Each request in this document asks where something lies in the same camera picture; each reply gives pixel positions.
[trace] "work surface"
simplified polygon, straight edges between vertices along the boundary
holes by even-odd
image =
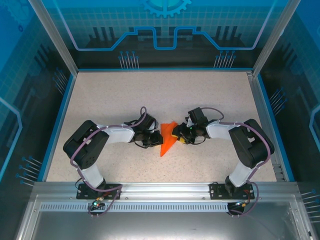
[[[47,181],[79,178],[63,151],[67,139],[85,120],[121,124],[138,119],[141,106],[159,123],[178,124],[196,107],[221,110],[226,122],[259,117],[245,72],[158,71],[80,72],[76,79]],[[209,120],[219,113],[204,110]],[[236,167],[231,141],[207,139],[200,145],[177,142],[160,157],[160,146],[142,149],[134,143],[104,147],[97,164],[107,182],[223,182]],[[253,181],[276,181],[271,162]]]

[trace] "enclosure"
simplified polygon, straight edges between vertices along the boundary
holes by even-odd
[[[2,240],[318,239],[318,1],[1,3]],[[177,142],[162,157],[115,143],[97,165],[120,197],[91,219],[63,146],[84,121],[122,124],[142,106],[160,124],[197,107],[255,119],[274,153],[252,178],[254,210],[230,216],[240,199],[212,199],[239,161],[230,140]]]

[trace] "orange triangular block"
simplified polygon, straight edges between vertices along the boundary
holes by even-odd
[[[161,136],[163,137],[163,144],[161,145],[160,157],[165,155],[165,153],[177,141],[178,138],[172,136],[172,131],[176,126],[178,126],[178,123],[176,123],[175,121],[173,121],[172,123],[161,124]]]

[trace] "transparent acrylic panel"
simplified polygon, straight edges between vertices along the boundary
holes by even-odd
[[[301,1],[261,71],[273,126],[319,234],[319,1]]]
[[[251,68],[287,0],[44,0],[79,68]]]
[[[70,72],[27,0],[0,2],[0,36],[0,239],[11,240]]]
[[[33,240],[300,240],[290,204],[259,203],[250,217],[218,212],[40,212]]]

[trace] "aluminum frame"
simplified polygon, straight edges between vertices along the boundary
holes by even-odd
[[[42,23],[44,29],[48,33],[50,39],[52,40],[54,46],[56,47],[57,51],[59,52],[61,58],[63,59],[64,63],[68,67],[69,71],[73,76],[77,76],[78,74],[78,67],[73,60],[65,42],[63,41],[61,35],[57,27],[55,26],[53,20],[51,19],[46,7],[44,6],[41,0],[28,0],[31,4],[35,14],[39,18],[40,22]]]
[[[276,46],[279,38],[283,34],[287,24],[289,23],[291,17],[295,13],[299,3],[301,0],[288,0],[281,16],[279,17],[278,21],[276,22],[268,40],[266,41],[258,59],[256,60],[253,66],[253,76],[257,77],[260,73],[261,69],[265,65],[268,57],[270,56],[272,50]]]
[[[127,203],[227,203],[230,200],[210,200],[210,182],[190,183],[122,183],[123,189],[118,204]],[[260,203],[290,203],[292,219],[302,240],[310,239],[307,231],[306,210],[296,182],[258,182]],[[31,239],[35,230],[42,203],[78,204],[90,203],[77,200],[77,189],[73,182],[36,182],[27,206],[17,240]]]
[[[261,126],[274,145],[274,154],[271,156],[271,162],[273,165],[276,180],[278,182],[289,182],[290,178],[288,175],[288,171],[291,171],[291,169],[286,168],[284,158],[279,147],[276,132],[273,128],[267,104],[262,93],[262,88],[257,77],[255,77],[252,72],[247,72],[247,75]]]

